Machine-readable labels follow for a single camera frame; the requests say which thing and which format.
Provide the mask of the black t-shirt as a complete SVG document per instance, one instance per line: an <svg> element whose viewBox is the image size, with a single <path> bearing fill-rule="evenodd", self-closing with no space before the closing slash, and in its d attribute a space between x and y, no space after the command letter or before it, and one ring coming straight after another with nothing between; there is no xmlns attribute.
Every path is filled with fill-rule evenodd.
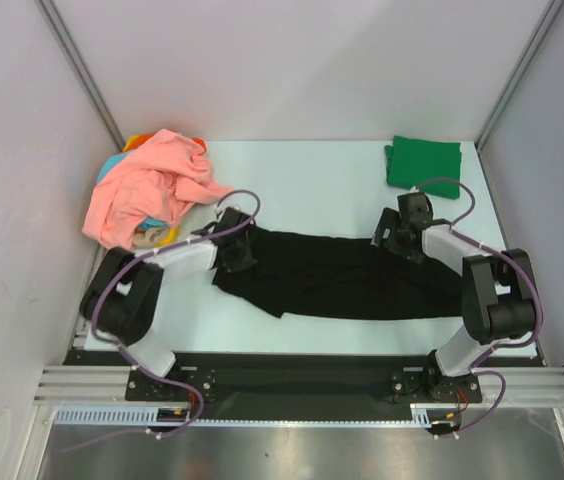
<svg viewBox="0 0 564 480"><path fill-rule="evenodd" d="M461 277L437 260L408 262L367 238L260 227L248 236L254 265L218 268L213 283L273 317L395 321L461 314Z"/></svg>

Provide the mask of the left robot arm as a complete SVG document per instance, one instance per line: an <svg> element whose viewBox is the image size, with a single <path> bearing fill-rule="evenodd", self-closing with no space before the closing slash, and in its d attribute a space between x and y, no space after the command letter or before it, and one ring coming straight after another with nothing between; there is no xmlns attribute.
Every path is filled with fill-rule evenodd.
<svg viewBox="0 0 564 480"><path fill-rule="evenodd" d="M251 216L228 207L189 242L138 263L134 254L113 248L87 287L81 316L105 340L121 345L134 366L151 372L147 385L159 398L172 399L183 387L182 374L173 369L175 354L152 327L161 287L221 266L251 266L248 229L253 225Z"/></svg>

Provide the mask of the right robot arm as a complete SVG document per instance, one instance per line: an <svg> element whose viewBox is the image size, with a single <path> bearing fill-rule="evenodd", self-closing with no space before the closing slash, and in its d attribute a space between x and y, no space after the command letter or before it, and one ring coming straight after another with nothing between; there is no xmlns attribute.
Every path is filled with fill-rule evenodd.
<svg viewBox="0 0 564 480"><path fill-rule="evenodd" d="M469 238L452 222L435 218L429 197L419 191L399 196L396 209L382 211L371 243L427 285L440 283L434 264L460 279L462 325L428 355L417 398L451 402L474 383L475 369L492 353L537 338L543 311L525 250L499 251Z"/></svg>

